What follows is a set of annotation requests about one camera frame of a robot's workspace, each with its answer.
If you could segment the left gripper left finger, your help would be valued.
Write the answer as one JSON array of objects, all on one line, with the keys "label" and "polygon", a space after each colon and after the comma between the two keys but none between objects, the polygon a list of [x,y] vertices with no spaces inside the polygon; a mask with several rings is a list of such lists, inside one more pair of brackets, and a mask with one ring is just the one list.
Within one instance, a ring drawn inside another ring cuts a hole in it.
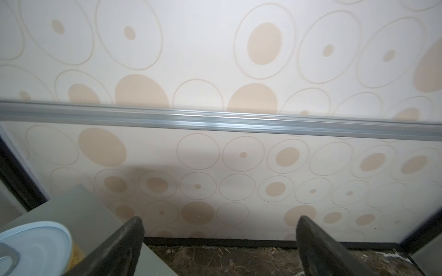
[{"label": "left gripper left finger", "polygon": [[124,223],[66,276],[133,276],[145,230],[140,217]]}]

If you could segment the tall yellow label can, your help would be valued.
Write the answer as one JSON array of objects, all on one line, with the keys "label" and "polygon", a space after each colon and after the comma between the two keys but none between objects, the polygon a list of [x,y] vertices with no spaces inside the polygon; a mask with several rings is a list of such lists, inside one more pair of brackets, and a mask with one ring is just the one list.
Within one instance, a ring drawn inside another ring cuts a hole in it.
[{"label": "tall yellow label can", "polygon": [[62,276],[85,258],[62,224],[38,221],[1,232],[2,276]]}]

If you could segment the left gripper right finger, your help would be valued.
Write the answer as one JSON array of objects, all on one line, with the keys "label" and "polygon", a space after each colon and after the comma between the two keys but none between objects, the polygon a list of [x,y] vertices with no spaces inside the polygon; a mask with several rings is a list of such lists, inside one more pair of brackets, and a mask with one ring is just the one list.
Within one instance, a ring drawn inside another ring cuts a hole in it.
[{"label": "left gripper right finger", "polygon": [[297,247],[306,276],[376,275],[307,216],[297,224]]}]

